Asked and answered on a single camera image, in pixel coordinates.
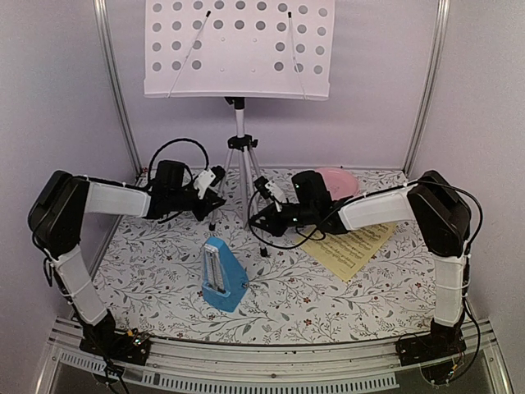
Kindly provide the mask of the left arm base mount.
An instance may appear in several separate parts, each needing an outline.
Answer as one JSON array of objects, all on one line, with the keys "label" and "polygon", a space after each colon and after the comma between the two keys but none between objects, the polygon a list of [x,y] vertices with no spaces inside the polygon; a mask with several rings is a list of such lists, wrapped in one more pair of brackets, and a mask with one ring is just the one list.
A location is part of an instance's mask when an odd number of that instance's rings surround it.
[{"label": "left arm base mount", "polygon": [[146,365],[150,348],[150,335],[137,329],[128,332],[84,330],[80,342],[80,349],[86,353],[140,366]]}]

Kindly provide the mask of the yellow sheet music page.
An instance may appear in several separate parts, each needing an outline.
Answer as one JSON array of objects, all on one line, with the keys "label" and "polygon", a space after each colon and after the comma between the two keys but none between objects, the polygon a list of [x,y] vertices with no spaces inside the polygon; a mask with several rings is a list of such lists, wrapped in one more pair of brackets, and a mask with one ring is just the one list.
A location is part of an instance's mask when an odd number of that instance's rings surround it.
[{"label": "yellow sheet music page", "polygon": [[394,222],[360,228],[344,235],[307,241],[301,248],[341,281],[348,282],[391,238]]}]

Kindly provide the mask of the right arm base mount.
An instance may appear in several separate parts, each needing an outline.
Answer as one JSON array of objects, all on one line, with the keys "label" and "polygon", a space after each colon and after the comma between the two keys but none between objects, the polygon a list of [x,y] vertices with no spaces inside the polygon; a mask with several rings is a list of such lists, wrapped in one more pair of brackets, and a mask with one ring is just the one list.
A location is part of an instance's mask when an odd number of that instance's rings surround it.
[{"label": "right arm base mount", "polygon": [[463,334],[453,328],[434,330],[424,335],[409,334],[400,337],[395,343],[395,351],[402,366],[458,355],[466,349]]}]

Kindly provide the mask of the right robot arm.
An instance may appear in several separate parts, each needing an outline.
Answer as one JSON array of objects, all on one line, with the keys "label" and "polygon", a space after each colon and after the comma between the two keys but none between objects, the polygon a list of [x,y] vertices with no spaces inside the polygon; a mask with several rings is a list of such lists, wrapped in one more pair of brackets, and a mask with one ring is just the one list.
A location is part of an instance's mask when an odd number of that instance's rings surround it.
[{"label": "right robot arm", "polygon": [[271,182],[261,176],[256,192],[270,204],[250,213],[250,231],[283,236],[291,227],[312,226],[329,235],[343,235],[372,225],[413,220],[435,265],[436,307],[424,350],[442,357],[461,336],[466,313],[463,298],[469,284],[472,212],[463,192],[436,171],[416,181],[368,195],[333,199],[320,173],[300,172],[292,183],[297,200],[278,196]]}]

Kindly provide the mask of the lilac music stand with tripod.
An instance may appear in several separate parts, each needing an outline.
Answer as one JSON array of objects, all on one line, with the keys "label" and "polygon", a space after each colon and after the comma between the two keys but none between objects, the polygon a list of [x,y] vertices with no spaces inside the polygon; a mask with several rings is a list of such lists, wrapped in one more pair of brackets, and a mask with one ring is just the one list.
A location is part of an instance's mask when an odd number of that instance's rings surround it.
[{"label": "lilac music stand with tripod", "polygon": [[144,96],[225,99],[236,133],[226,163],[238,159],[244,222],[256,140],[245,130],[248,98],[325,101],[330,93],[333,1],[148,1]]}]

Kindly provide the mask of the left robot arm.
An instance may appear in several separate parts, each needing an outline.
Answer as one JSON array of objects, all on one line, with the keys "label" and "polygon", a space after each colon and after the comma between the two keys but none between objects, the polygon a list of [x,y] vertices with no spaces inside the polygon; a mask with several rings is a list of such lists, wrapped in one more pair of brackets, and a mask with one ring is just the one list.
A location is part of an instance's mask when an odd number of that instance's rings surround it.
[{"label": "left robot arm", "polygon": [[34,244],[44,252],[44,271],[72,304],[84,337],[105,356],[122,348],[116,323],[102,302],[80,249],[85,214],[103,213],[165,222],[191,212],[198,221],[225,204],[214,191],[225,176],[221,166],[202,170],[183,182],[185,165],[163,160],[143,188],[57,170],[28,215]]}]

